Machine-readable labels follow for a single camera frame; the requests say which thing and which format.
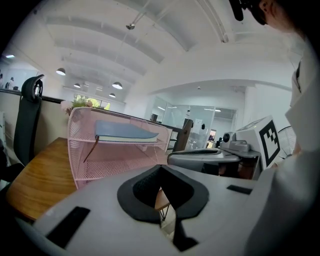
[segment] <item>wooden desk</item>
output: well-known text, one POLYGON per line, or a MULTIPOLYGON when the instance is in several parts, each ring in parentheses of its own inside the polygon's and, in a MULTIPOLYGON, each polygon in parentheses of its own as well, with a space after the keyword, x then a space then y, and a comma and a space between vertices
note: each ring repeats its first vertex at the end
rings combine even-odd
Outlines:
MULTIPOLYGON (((76 191, 71 173, 68 141, 57 138, 22 170, 6 193, 7 202, 25 217, 36 220, 56 203, 76 191)), ((155 208, 167 207, 169 201, 159 191, 155 208)))

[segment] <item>white wall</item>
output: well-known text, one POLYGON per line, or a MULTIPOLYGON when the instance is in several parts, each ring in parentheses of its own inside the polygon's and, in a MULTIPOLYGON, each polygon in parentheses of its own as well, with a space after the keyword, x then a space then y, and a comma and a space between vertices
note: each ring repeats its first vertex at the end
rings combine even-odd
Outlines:
POLYGON ((5 88, 7 81, 7 73, 8 73, 8 69, 9 69, 9 65, 7 65, 6 63, 3 63, 2 61, 0 62, 0 74, 3 75, 3 88, 5 88))
POLYGON ((62 91, 63 91, 63 95, 60 99, 65 100, 65 101, 69 101, 69 102, 73 102, 75 100, 75 95, 81 94, 81 93, 77 93, 74 90, 70 90, 70 89, 62 89, 62 91))
POLYGON ((154 95, 140 94, 139 92, 132 91, 130 92, 130 97, 127 97, 124 101, 125 108, 123 113, 137 118, 149 119, 154 100, 154 95))
POLYGON ((289 126, 285 113, 290 108, 291 95, 290 90, 259 83, 256 83, 255 87, 247 87, 243 125, 272 115, 278 131, 289 126))
POLYGON ((223 117, 214 117, 211 129, 216 130, 214 141, 218 141, 225 133, 231 131, 232 119, 223 117))
POLYGON ((114 111, 114 112, 118 112, 118 113, 123 113, 125 110, 125 106, 126 104, 123 102, 117 102, 117 101, 111 101, 111 100, 107 100, 108 102, 110 102, 110 111, 114 111))

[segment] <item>black rubber pad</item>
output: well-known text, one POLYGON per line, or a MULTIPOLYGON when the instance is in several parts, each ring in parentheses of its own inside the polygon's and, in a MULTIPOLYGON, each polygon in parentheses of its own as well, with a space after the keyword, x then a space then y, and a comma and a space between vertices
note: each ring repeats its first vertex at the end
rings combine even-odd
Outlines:
POLYGON ((232 191, 236 191, 242 194, 246 194, 246 195, 250 195, 252 192, 251 188, 246 188, 246 187, 242 187, 242 186, 236 186, 236 185, 230 185, 226 188, 227 190, 232 190, 232 191))
POLYGON ((65 248, 74 233, 85 220, 89 209, 75 207, 47 236, 51 242, 61 248, 65 248))

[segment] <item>pink metal mesh shelf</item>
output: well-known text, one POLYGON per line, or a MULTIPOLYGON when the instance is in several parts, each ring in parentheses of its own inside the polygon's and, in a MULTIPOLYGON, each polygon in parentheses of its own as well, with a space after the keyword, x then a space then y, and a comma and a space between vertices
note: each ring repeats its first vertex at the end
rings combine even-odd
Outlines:
POLYGON ((68 152, 72 175, 79 189, 89 182, 133 169, 166 164, 167 128, 119 113, 78 107, 68 123, 68 152), (99 142, 87 160, 95 139, 95 121, 130 123, 147 131, 159 133, 155 143, 99 142))

